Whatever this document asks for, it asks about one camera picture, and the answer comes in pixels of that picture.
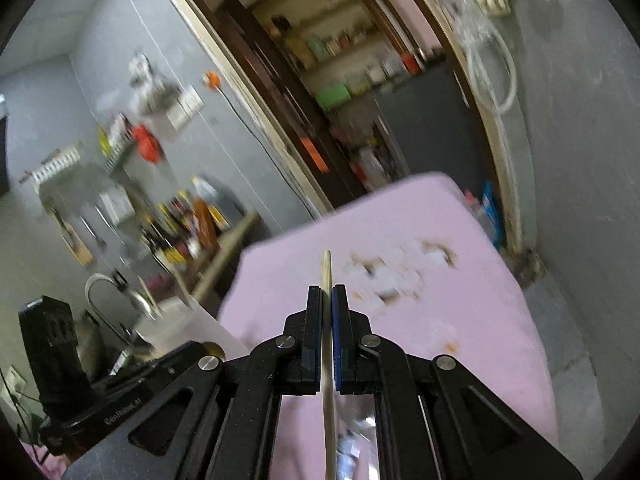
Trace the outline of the wooden chopstick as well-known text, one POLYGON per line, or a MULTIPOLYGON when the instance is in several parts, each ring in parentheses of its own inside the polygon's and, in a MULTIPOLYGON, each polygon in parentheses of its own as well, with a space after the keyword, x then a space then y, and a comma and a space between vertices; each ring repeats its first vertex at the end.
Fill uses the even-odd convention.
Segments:
POLYGON ((331 290, 332 290, 332 259, 331 252, 326 250, 322 255, 322 335, 321 335, 321 377, 320 392, 322 396, 323 434, 324 434, 324 464, 326 465, 326 480, 336 478, 337 447, 335 405, 333 393, 333 342, 331 325, 331 290))

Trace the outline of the white utensil holder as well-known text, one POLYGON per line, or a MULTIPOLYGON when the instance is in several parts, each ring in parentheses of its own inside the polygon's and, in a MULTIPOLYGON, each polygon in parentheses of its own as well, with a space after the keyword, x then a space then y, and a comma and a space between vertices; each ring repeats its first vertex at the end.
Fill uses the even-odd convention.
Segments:
POLYGON ((134 326, 143 340, 152 346, 152 359, 157 359, 190 341, 224 361, 247 356, 247 346, 232 336, 193 298, 185 304, 179 297, 161 301, 155 318, 140 318, 134 326))

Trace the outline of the chrome faucet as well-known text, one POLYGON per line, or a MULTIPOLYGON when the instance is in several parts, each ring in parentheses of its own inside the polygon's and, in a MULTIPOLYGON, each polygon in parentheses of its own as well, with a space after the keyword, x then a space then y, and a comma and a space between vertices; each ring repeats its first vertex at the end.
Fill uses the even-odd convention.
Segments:
POLYGON ((140 346, 140 336, 134 323, 147 318, 154 320, 157 307, 145 292, 132 288, 119 270, 110 274, 95 273, 84 285, 89 311, 125 346, 140 346))

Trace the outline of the pink floral towel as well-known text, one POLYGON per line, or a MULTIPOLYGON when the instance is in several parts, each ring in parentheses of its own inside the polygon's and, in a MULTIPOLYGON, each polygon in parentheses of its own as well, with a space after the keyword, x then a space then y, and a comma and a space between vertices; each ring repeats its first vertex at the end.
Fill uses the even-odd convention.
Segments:
MULTIPOLYGON (((426 174, 356 200, 319 221, 244 250, 222 325, 252 351, 282 335, 321 288, 410 356, 448 354, 553 446, 555 405, 544 348, 520 286, 457 185, 426 174)), ((380 478, 372 396, 342 396, 333 379, 336 478, 380 478)), ((322 396, 284 396, 266 479, 325 479, 322 396)))

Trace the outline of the brown sauce pouch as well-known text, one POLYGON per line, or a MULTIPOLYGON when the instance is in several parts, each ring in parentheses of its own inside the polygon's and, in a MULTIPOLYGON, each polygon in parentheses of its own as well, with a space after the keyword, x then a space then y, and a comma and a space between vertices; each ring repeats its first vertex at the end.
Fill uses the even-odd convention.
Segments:
POLYGON ((206 201, 197 197, 193 202, 193 211, 198 224, 198 241, 205 249, 218 247, 216 226, 206 201))

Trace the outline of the red plastic bag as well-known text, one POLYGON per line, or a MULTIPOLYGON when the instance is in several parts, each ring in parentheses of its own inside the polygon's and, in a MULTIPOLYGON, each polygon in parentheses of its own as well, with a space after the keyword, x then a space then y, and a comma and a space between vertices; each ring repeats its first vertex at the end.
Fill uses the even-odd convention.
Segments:
POLYGON ((138 152, 144 160, 151 164, 158 164, 162 160, 163 152, 160 144, 145 125, 134 126, 131 134, 137 143, 138 152))

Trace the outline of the dark grey cabinet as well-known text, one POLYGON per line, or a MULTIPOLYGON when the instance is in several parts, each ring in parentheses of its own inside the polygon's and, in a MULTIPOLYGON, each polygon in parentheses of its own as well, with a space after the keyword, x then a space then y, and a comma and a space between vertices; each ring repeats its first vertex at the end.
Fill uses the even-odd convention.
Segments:
POLYGON ((482 194, 485 136, 447 62, 379 91, 375 102, 410 174, 442 172, 463 191, 482 194))

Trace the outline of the clear bag of dried goods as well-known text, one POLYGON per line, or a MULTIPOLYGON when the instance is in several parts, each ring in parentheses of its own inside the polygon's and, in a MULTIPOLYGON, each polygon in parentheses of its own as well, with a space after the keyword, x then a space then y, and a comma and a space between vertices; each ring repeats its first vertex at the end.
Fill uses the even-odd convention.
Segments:
POLYGON ((143 52, 129 62, 129 85, 132 89, 131 110, 139 116, 150 116, 170 105, 180 91, 173 81, 160 74, 143 52))

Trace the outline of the green box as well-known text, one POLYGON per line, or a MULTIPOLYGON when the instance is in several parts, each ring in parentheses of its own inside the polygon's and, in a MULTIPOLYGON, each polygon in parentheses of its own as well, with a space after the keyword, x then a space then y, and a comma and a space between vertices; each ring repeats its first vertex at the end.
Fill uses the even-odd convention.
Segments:
POLYGON ((348 88, 344 84, 334 84, 321 89, 314 97, 322 110, 334 110, 352 99, 348 88))

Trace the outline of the wooden pantry shelf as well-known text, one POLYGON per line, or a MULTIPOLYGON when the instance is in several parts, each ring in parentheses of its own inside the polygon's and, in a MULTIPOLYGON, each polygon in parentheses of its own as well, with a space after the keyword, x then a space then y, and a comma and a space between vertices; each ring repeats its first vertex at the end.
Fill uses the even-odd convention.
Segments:
POLYGON ((404 71, 381 10, 366 0, 257 0, 250 10, 313 97, 344 84, 354 98, 404 71))

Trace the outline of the white wall box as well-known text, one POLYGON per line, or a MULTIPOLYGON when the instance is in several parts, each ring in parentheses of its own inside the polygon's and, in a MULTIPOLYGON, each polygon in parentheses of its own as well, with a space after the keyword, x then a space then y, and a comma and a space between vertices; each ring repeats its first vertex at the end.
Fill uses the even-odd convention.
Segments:
POLYGON ((129 195, 121 185, 115 185, 99 195, 102 206, 113 226, 134 218, 136 210, 129 195))

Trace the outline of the grey wall shelf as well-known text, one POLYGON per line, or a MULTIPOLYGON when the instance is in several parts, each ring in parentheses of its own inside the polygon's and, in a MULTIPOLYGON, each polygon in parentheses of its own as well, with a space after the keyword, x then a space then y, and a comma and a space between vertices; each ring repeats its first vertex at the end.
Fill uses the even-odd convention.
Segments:
POLYGON ((116 145, 104 160, 104 164, 102 166, 104 174, 112 174, 122 164, 133 147, 133 138, 125 139, 122 143, 116 145))

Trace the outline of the white wall rack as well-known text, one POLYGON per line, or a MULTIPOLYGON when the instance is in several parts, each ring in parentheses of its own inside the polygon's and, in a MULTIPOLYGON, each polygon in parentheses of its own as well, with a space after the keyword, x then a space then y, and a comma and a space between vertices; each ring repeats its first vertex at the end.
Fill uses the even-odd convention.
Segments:
POLYGON ((57 148, 54 152, 49 154, 42 162, 40 166, 35 170, 25 171, 24 174, 18 179, 18 182, 24 184, 28 181, 32 181, 33 184, 43 184, 54 180, 57 177, 61 177, 66 172, 76 168, 81 160, 80 150, 82 142, 66 146, 65 148, 57 148))

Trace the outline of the white wall socket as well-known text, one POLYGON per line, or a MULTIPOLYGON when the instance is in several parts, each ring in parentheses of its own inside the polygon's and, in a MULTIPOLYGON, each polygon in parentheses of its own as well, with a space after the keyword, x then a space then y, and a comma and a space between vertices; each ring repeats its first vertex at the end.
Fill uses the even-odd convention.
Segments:
POLYGON ((171 104, 166 117, 176 131, 184 128, 204 107, 204 102, 193 86, 189 86, 171 104))

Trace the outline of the orange wall hook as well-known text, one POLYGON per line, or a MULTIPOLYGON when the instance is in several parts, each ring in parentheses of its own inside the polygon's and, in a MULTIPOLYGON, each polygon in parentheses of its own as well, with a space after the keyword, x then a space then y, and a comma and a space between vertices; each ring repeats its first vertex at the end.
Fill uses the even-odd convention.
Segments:
POLYGON ((206 88, 209 88, 209 90, 218 90, 220 88, 220 78, 211 70, 206 70, 202 77, 202 83, 206 88))

